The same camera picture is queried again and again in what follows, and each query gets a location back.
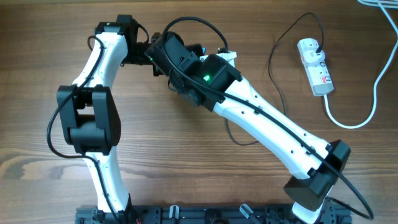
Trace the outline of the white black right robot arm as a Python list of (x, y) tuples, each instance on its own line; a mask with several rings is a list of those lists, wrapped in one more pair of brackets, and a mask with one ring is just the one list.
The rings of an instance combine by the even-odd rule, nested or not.
[(174, 32), (155, 33), (145, 55), (179, 93), (268, 148), (292, 175), (284, 191), (294, 201), (293, 214), (305, 223), (320, 218), (328, 194), (343, 178), (347, 144), (318, 138), (274, 108), (236, 69), (236, 52), (226, 47), (205, 55), (200, 44), (185, 45)]

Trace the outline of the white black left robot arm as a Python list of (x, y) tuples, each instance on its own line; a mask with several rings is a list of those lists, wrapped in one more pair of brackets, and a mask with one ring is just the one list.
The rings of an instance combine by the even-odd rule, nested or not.
[(100, 22), (88, 37), (91, 54), (83, 71), (71, 85), (57, 91), (58, 107), (53, 115), (60, 117), (74, 157), (86, 163), (98, 197), (96, 207), (77, 210), (77, 223), (134, 223), (137, 219), (116, 154), (121, 120), (111, 88), (119, 67), (151, 63), (144, 56), (149, 41), (137, 41), (141, 28), (131, 15)]

